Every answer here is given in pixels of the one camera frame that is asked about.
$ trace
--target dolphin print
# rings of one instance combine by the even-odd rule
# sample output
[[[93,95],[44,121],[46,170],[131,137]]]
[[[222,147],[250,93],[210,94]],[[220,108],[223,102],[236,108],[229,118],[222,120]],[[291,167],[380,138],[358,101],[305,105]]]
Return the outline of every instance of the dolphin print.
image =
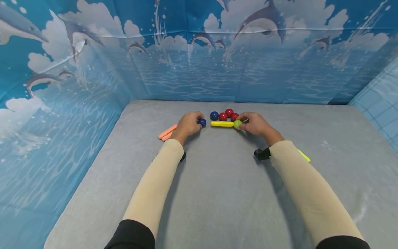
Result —
[[[224,43],[224,41],[221,39],[221,40],[218,40],[218,41],[216,41],[216,43],[215,43],[217,46],[219,46],[220,48],[225,48],[225,43]]]
[[[244,20],[238,32],[235,34],[234,39],[249,26],[263,28],[265,31],[263,31],[262,34],[274,35],[278,37],[283,44],[286,35],[286,23],[279,9],[275,7],[273,0],[269,0],[267,7],[254,12]]]
[[[140,53],[144,52],[147,55],[149,55],[148,52],[146,51],[146,49],[136,41],[129,46],[129,52],[132,49],[138,50]]]
[[[205,29],[202,29],[201,33],[196,33],[195,35],[193,35],[192,41],[191,41],[191,45],[196,41],[203,41],[206,46],[210,46],[213,47],[214,49],[216,49],[216,45],[213,41],[213,39],[211,38],[211,36],[205,32]]]
[[[84,37],[85,45],[88,44],[88,39],[91,39],[91,40],[97,42],[98,44],[100,44],[101,46],[105,47],[105,45],[102,43],[100,38],[96,34],[91,32],[91,30],[88,27],[79,25],[74,22],[66,21],[66,20],[62,19],[61,17],[59,17],[59,19],[65,24],[66,34],[68,36],[70,45],[72,47],[73,59],[75,61],[76,61],[76,47],[74,44],[74,36],[73,36],[75,34],[78,34],[78,35],[81,35]]]
[[[26,17],[7,5],[0,4],[0,45],[7,44],[13,35],[48,42],[41,31]]]
[[[328,35],[328,37],[321,38],[319,40],[314,41],[311,44],[311,47],[317,43],[319,43],[321,45],[321,50],[325,49],[325,52],[327,53],[329,51],[329,46],[330,46],[330,35]]]
[[[219,2],[219,4],[221,4],[221,6],[224,8],[224,10],[226,10],[227,12],[229,11],[229,2],[231,0],[217,0],[217,2]]]
[[[63,70],[61,73],[59,73],[58,75],[60,78],[66,77],[66,78],[70,78],[70,77],[76,77],[76,75],[74,75],[74,73],[71,73],[67,70]]]
[[[61,79],[58,76],[53,76],[45,73],[34,73],[31,78],[29,78],[24,86],[26,86],[26,89],[29,93],[29,95],[33,98],[33,92],[32,88],[34,86],[37,86],[39,84],[47,84],[50,85],[51,83],[56,83],[56,82],[64,82],[63,79]]]

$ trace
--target beige arm sleeve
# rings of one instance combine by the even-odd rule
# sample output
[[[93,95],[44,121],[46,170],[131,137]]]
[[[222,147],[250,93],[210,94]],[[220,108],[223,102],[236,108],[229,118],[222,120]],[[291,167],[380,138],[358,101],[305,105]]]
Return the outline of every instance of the beige arm sleeve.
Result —
[[[270,150],[271,163],[284,181],[314,246],[336,235],[349,235],[363,240],[332,188],[291,141],[278,142]]]
[[[183,155],[184,149],[177,140],[164,143],[135,189],[123,220],[144,224],[156,238],[164,202]]]

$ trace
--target toy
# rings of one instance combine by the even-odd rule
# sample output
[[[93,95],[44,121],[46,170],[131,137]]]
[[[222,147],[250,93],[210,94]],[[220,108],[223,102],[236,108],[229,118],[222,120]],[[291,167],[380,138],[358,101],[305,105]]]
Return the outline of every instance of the toy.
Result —
[[[162,141],[166,142],[167,139],[169,139],[172,136],[172,132],[170,132],[169,134],[167,134],[166,136],[162,137]]]
[[[228,115],[228,117],[230,118],[232,114],[234,114],[234,110],[232,110],[231,108],[228,108],[225,110],[225,113]]]
[[[232,127],[234,126],[233,122],[223,122],[223,121],[212,121],[210,123],[211,126],[219,126],[219,127]]]
[[[165,130],[164,132],[162,132],[158,138],[162,139],[164,136],[166,136],[169,133],[172,133],[175,129],[177,128],[177,125],[173,125],[172,127],[168,128],[167,130]]]
[[[298,151],[300,152],[300,154],[305,158],[305,160],[307,162],[310,162],[311,159],[306,156],[303,152],[301,152],[299,149]],[[257,160],[262,161],[262,160],[268,160],[271,157],[271,151],[269,150],[269,148],[266,148],[265,150],[256,150],[254,151],[254,156],[257,158]]]
[[[201,124],[202,128],[206,127],[206,119],[199,118],[196,123]]]
[[[219,119],[219,113],[218,112],[210,113],[210,119],[213,121],[217,121]]]
[[[219,115],[219,120],[220,121],[226,121],[228,118],[228,115],[225,112],[221,112]]]
[[[235,120],[235,121],[234,121],[234,128],[237,129],[238,126],[240,126],[241,124],[242,124],[242,121],[240,121],[240,120]]]
[[[231,115],[231,121],[234,122],[234,121],[236,120],[237,117],[239,117],[239,114],[233,113],[233,114]]]

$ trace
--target blue backdrop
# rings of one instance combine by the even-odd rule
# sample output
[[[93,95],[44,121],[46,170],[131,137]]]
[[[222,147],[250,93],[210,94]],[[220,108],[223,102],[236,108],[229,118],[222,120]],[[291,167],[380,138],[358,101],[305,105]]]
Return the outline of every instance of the blue backdrop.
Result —
[[[0,248],[43,247],[130,101],[347,104],[396,58],[397,10],[1,0]]]

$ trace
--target orange stick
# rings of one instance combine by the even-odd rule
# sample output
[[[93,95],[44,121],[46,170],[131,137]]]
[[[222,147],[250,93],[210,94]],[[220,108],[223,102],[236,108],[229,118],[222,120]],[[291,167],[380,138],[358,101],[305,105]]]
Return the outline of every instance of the orange stick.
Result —
[[[169,134],[167,134],[166,136],[162,137],[162,141],[166,142],[167,139],[169,139],[172,136],[173,132],[170,132]]]
[[[165,130],[164,132],[162,132],[158,138],[162,139],[162,137],[166,136],[167,134],[173,132],[175,129],[177,128],[177,125],[173,125],[172,127],[168,128],[167,130]]]

